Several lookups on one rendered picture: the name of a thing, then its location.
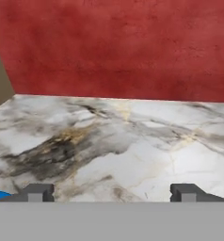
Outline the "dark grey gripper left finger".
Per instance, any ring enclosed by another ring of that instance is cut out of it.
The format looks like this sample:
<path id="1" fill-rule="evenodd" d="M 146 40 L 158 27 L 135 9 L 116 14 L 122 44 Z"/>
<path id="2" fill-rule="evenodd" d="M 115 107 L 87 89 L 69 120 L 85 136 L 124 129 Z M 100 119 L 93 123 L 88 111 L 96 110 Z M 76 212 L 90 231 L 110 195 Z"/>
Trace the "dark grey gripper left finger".
<path id="1" fill-rule="evenodd" d="M 6 196 L 0 201 L 15 202 L 52 202 L 55 200 L 55 188 L 52 184 L 30 184 L 20 193 Z"/>

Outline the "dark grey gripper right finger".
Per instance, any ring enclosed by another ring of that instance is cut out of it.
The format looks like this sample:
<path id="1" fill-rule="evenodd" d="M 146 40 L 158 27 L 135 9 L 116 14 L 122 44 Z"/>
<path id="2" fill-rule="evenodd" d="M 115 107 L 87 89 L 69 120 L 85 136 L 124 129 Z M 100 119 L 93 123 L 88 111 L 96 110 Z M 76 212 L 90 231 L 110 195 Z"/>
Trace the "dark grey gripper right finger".
<path id="1" fill-rule="evenodd" d="M 195 184 L 171 184 L 171 202 L 217 202 L 224 198 L 206 193 Z"/>

